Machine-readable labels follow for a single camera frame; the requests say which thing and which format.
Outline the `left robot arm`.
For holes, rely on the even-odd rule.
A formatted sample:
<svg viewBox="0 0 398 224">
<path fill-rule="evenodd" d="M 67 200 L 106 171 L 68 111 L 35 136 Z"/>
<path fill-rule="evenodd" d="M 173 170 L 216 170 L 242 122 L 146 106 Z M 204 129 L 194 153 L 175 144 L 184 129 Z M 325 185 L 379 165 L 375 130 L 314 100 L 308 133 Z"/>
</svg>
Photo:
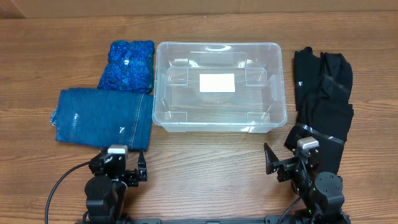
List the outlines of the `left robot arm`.
<svg viewBox="0 0 398 224">
<path fill-rule="evenodd" d="M 88 163 L 94 177 L 85 185 L 87 212 L 83 223 L 127 223 L 134 221 L 123 212 L 127 189 L 147 181 L 144 151 L 139 152 L 137 169 L 127 170 L 128 150 L 116 146 L 102 150 Z"/>
</svg>

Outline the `sparkly blue knit garment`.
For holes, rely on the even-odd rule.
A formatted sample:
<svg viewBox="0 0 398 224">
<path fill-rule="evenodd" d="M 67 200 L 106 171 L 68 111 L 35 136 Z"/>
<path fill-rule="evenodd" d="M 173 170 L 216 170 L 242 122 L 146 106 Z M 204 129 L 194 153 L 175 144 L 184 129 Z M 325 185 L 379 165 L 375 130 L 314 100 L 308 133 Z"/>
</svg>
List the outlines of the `sparkly blue knit garment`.
<svg viewBox="0 0 398 224">
<path fill-rule="evenodd" d="M 151 40 L 114 41 L 98 88 L 150 93 L 154 84 L 155 44 Z"/>
</svg>

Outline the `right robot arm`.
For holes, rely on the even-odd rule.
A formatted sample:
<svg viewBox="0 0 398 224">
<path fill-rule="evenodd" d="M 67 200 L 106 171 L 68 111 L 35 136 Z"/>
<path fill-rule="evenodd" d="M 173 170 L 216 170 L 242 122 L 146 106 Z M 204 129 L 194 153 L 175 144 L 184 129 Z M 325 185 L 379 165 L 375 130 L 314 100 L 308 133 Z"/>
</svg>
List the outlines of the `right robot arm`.
<svg viewBox="0 0 398 224">
<path fill-rule="evenodd" d="M 343 179 L 332 172 L 316 172 L 320 146 L 316 139 L 301 139 L 289 159 L 279 160 L 264 145 L 266 173 L 277 173 L 279 182 L 291 181 L 296 199 L 281 215 L 267 215 L 265 223 L 350 223 L 342 211 Z"/>
</svg>

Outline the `black garment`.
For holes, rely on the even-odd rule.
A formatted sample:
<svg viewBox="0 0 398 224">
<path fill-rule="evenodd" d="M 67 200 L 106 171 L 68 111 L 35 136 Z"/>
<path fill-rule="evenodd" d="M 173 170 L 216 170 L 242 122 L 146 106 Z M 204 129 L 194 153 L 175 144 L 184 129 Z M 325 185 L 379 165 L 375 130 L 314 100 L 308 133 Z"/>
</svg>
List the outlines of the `black garment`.
<svg viewBox="0 0 398 224">
<path fill-rule="evenodd" d="M 297 118 L 284 145 L 292 150 L 299 139 L 315 138 L 320 145 L 316 171 L 337 174 L 354 116 L 351 65 L 342 54 L 317 57 L 306 47 L 295 52 L 294 82 Z"/>
</svg>

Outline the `blue denim jeans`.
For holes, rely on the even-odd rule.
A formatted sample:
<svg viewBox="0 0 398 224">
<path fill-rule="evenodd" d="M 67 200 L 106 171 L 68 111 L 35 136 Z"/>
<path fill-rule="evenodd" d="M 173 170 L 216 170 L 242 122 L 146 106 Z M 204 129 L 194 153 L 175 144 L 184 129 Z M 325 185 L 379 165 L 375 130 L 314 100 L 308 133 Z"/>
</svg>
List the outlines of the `blue denim jeans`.
<svg viewBox="0 0 398 224">
<path fill-rule="evenodd" d="M 69 88 L 62 90 L 51 117 L 55 140 L 107 148 L 148 150 L 154 97 L 147 93 Z"/>
</svg>

